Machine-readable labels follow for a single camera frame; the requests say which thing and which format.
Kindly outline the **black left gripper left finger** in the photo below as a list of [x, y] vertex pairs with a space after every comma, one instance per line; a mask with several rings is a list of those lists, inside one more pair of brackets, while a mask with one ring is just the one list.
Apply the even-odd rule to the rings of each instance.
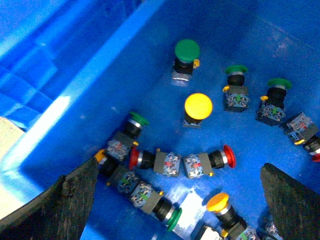
[[91, 157], [0, 221], [2, 240], [79, 240], [94, 203], [98, 161]]

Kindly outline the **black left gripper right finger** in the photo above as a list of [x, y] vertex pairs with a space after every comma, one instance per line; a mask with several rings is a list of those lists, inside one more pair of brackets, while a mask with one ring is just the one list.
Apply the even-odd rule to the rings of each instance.
[[271, 163], [260, 170], [264, 197], [284, 240], [320, 238], [320, 195]]

